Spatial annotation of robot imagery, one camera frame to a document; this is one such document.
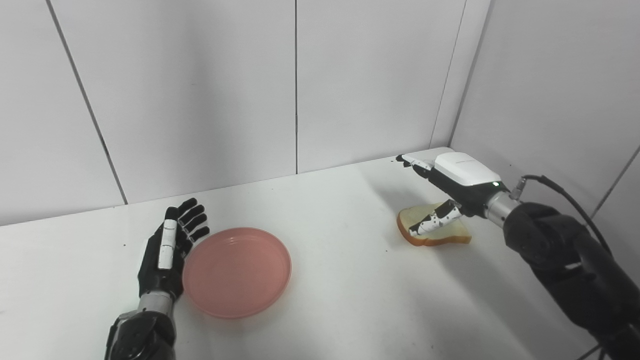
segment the black glove-like hand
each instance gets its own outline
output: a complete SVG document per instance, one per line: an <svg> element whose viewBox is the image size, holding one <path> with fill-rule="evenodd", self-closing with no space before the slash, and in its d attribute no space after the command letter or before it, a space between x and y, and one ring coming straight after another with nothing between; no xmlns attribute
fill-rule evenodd
<svg viewBox="0 0 640 360"><path fill-rule="evenodd" d="M173 266L168 270L158 269L158 255L162 241L163 224L147 242L145 256L138 272L140 293L150 291L164 291L169 293L173 301L182 295L182 269L184 258L189 254L193 243L209 234L209 228L204 226L194 231L207 220L204 206L198 205L195 198L191 198L178 207L178 226L175 235L175 249L173 251Z"/></svg>

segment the pink plate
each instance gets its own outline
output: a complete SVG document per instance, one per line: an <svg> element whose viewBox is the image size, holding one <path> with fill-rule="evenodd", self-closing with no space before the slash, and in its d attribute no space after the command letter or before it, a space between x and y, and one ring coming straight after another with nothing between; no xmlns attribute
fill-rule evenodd
<svg viewBox="0 0 640 360"><path fill-rule="evenodd" d="M276 302L290 275L291 258L278 238L238 227L198 244L187 257L182 282L184 292L204 313L236 319Z"/></svg>

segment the robotic arm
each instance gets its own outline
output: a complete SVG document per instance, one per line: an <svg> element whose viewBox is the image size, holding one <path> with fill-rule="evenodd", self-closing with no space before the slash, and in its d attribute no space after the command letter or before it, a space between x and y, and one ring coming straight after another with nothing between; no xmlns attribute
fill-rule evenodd
<svg viewBox="0 0 640 360"><path fill-rule="evenodd" d="M396 160L452 198L411 231L424 234L462 215L487 218L503 229L506 245L522 256L567 317L589 331L611 359L640 359L640 290L576 219L521 202L526 177L510 192L500 176L461 152L439 155L434 163L407 155Z"/></svg>
<svg viewBox="0 0 640 360"><path fill-rule="evenodd" d="M206 220L196 199L166 210L138 272L138 309L120 315L111 326L105 360L175 360L173 304L183 291L184 258L194 242L209 234L206 226L197 229Z"/></svg>

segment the bread slice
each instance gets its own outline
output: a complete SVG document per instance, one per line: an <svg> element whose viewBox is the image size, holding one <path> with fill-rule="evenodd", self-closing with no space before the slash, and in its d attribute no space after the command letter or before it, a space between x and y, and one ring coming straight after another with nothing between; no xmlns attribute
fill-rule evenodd
<svg viewBox="0 0 640 360"><path fill-rule="evenodd" d="M412 208L404 209L398 213L398 228L406 241L410 242L414 246L436 246L445 243L468 244L471 241L471 234L469 234L469 231L459 219L449 225L420 236L414 237L409 235L410 226L421 222L422 219L431 214L433 210L441 204L442 203L414 206Z"/></svg>

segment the white table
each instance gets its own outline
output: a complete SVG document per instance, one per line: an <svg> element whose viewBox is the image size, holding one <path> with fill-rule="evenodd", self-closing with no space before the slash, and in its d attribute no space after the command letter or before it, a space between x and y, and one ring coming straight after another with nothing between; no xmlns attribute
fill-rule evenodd
<svg viewBox="0 0 640 360"><path fill-rule="evenodd" d="M383 158L0 227L0 359L102 359L109 326L137 305L147 238L191 196L213 233L279 237L293 271L278 302L244 320L201 315L183 297L178 360L571 360L595 344L489 221L463 220L469 245L405 241L398 211L447 197Z"/></svg>

